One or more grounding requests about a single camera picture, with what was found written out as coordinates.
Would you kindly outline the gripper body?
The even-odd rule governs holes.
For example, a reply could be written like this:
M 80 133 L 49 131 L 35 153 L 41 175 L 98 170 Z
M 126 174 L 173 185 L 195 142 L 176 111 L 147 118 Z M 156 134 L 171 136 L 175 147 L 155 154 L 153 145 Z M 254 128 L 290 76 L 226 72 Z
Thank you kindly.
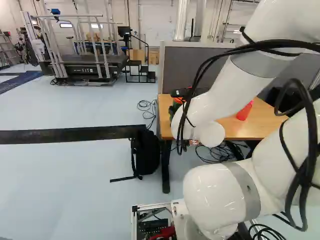
M 192 93 L 192 91 L 193 91 L 193 88 L 191 86 L 184 87 L 184 88 L 176 88 L 170 92 L 170 96 L 172 98 L 188 98 Z

